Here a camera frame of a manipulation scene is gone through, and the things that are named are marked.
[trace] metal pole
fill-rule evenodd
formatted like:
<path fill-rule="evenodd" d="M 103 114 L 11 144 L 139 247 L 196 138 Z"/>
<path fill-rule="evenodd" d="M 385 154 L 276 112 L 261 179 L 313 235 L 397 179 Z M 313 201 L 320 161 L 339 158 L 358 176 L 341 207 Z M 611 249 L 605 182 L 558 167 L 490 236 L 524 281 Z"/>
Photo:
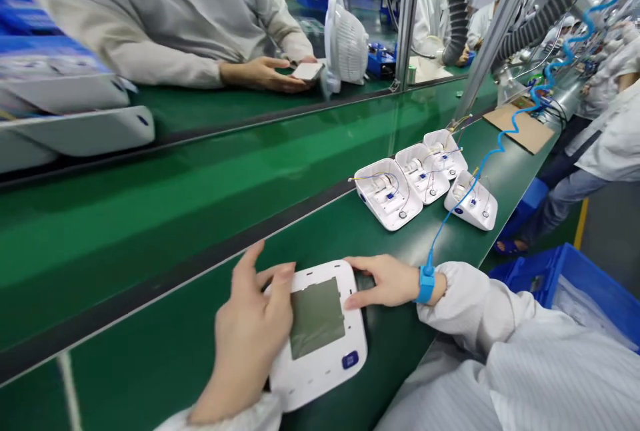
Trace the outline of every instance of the metal pole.
<path fill-rule="evenodd" d="M 470 78 L 467 81 L 465 92 L 455 111 L 455 120 L 459 120 L 469 114 L 469 110 L 475 102 L 480 86 L 485 80 L 485 77 L 491 73 L 493 60 L 511 25 L 511 21 L 515 18 L 520 2 L 521 0 L 500 0 L 500 5 L 488 31 L 490 39 L 485 41 L 480 50 L 480 54 L 473 60 L 471 70 L 469 71 Z"/>
<path fill-rule="evenodd" d="M 401 0 L 400 30 L 398 30 L 398 57 L 396 57 L 395 82 L 399 83 L 399 90 L 406 91 L 409 86 L 409 58 L 411 56 L 411 42 L 413 41 L 413 20 L 417 0 Z"/>

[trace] blue tool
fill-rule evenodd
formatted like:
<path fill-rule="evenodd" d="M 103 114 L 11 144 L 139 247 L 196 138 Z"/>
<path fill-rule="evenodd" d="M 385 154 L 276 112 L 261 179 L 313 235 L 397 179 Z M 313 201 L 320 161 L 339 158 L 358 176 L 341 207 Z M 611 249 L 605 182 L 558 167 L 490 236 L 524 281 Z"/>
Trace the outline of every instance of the blue tool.
<path fill-rule="evenodd" d="M 367 72 L 378 79 L 395 78 L 395 57 L 397 52 L 397 43 L 393 52 L 390 52 L 382 43 L 370 43 Z"/>

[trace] cable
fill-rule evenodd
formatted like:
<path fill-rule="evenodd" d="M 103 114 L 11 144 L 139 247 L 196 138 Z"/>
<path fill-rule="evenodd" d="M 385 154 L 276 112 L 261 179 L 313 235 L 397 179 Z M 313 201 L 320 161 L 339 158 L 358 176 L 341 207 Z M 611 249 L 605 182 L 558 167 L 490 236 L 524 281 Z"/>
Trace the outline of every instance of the cable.
<path fill-rule="evenodd" d="M 593 24 L 593 20 L 591 20 L 589 15 L 597 11 L 603 11 L 607 8 L 610 8 L 614 6 L 618 1 L 620 0 L 609 0 L 608 2 L 601 3 L 600 5 L 590 8 L 585 12 L 583 16 L 583 22 L 587 24 L 587 34 L 582 36 L 572 37 L 569 40 L 565 40 L 563 44 L 563 50 L 565 52 L 566 59 L 560 63 L 548 64 L 547 67 L 545 68 L 545 76 L 547 78 L 548 83 L 546 85 L 538 85 L 536 87 L 533 87 L 531 90 L 531 98 L 533 99 L 535 106 L 532 108 L 518 110 L 515 113 L 513 113 L 513 115 L 511 115 L 511 124 L 513 125 L 513 129 L 500 132 L 497 140 L 498 147 L 496 149 L 489 151 L 485 155 L 485 157 L 482 160 L 482 163 L 480 164 L 478 174 L 475 177 L 475 181 L 473 182 L 473 185 L 471 186 L 469 191 L 467 191 L 467 194 L 453 208 L 451 208 L 451 210 L 447 213 L 447 216 L 445 216 L 445 219 L 443 220 L 442 224 L 440 225 L 440 229 L 436 233 L 435 238 L 431 243 L 431 248 L 429 249 L 429 258 L 427 259 L 427 267 L 433 268 L 433 249 L 435 248 L 435 243 L 439 238 L 440 233 L 442 233 L 442 230 L 445 227 L 445 224 L 447 223 L 447 221 L 449 220 L 449 217 L 451 216 L 451 213 L 453 212 L 453 210 L 455 210 L 471 194 L 471 192 L 475 188 L 475 185 L 478 183 L 478 180 L 480 179 L 482 172 L 485 168 L 485 165 L 487 164 L 487 161 L 489 160 L 491 155 L 494 155 L 495 153 L 504 153 L 506 151 L 505 147 L 502 144 L 502 137 L 507 134 L 517 134 L 520 132 L 520 128 L 518 127 L 518 124 L 515 121 L 517 115 L 520 115 L 521 113 L 529 113 L 531 111 L 535 111 L 542 106 L 540 102 L 540 97 L 538 96 L 538 91 L 540 90 L 548 91 L 549 89 L 553 88 L 553 86 L 555 85 L 555 79 L 553 78 L 552 71 L 554 69 L 570 66 L 570 64 L 572 64 L 573 62 L 573 59 L 575 58 L 575 55 L 571 51 L 571 48 L 569 47 L 569 45 L 573 43 L 584 42 L 588 40 L 590 37 L 592 37 L 593 34 L 595 33 L 595 25 Z"/>

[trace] blood pressure monitor casing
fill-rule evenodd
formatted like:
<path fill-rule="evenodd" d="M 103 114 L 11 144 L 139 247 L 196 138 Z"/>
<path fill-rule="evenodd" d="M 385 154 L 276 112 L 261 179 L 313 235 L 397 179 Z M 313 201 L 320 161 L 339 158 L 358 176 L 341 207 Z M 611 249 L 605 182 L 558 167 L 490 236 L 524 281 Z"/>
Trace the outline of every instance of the blood pressure monitor casing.
<path fill-rule="evenodd" d="M 296 272 L 292 294 L 333 279 L 337 281 L 344 336 L 296 360 L 292 357 L 291 340 L 287 340 L 269 375 L 271 391 L 280 395 L 285 412 L 304 406 L 354 377 L 367 359 L 362 312 L 344 309 L 347 298 L 357 292 L 349 263 L 337 260 Z"/>

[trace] lcd screen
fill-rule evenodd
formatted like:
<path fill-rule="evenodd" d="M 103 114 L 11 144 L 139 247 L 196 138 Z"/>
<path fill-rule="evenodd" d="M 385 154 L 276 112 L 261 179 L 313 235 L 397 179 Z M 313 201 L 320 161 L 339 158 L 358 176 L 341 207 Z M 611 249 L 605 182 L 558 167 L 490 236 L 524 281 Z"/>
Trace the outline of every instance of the lcd screen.
<path fill-rule="evenodd" d="M 291 295 L 291 357 L 296 360 L 345 335 L 345 317 L 336 278 Z"/>

